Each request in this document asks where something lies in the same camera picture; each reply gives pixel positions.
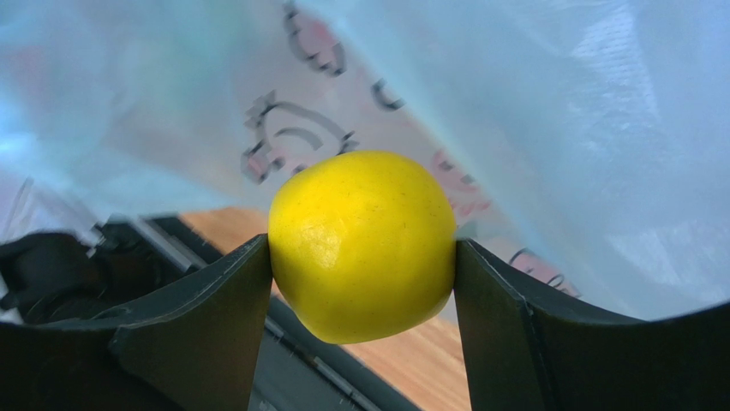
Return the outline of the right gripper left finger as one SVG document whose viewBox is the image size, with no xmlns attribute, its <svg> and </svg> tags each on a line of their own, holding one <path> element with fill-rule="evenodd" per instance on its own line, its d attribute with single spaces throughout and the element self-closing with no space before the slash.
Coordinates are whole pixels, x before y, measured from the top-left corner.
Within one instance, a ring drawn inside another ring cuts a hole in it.
<svg viewBox="0 0 730 411">
<path fill-rule="evenodd" d="M 90 319 L 1 326 L 4 410 L 244 410 L 272 283 L 258 235 Z"/>
</svg>

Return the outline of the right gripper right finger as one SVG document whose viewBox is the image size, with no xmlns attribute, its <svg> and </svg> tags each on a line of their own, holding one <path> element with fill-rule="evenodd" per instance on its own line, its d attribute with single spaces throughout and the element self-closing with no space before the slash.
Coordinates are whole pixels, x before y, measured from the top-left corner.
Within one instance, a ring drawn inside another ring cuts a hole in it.
<svg viewBox="0 0 730 411">
<path fill-rule="evenodd" d="M 729 306 L 656 321 L 613 313 L 456 246 L 474 410 L 726 410 Z"/>
</svg>

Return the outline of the yellow lemon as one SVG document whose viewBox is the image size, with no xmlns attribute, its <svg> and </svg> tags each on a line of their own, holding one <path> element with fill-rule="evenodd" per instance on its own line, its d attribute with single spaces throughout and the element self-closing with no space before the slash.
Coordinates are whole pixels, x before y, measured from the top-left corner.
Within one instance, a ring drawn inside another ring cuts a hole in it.
<svg viewBox="0 0 730 411">
<path fill-rule="evenodd" d="M 456 220 L 436 179 L 392 152 L 349 152 L 291 177 L 269 211 L 280 293 L 325 343 L 424 323 L 455 281 Z"/>
</svg>

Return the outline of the light blue plastic bag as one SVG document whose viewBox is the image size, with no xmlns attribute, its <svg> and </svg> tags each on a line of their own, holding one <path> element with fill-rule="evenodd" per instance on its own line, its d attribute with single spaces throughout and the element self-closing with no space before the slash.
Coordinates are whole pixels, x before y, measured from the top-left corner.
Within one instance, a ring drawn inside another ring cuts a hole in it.
<svg viewBox="0 0 730 411">
<path fill-rule="evenodd" d="M 4 1 L 1 172 L 106 216 L 399 152 L 606 309 L 729 300 L 726 1 Z"/>
</svg>

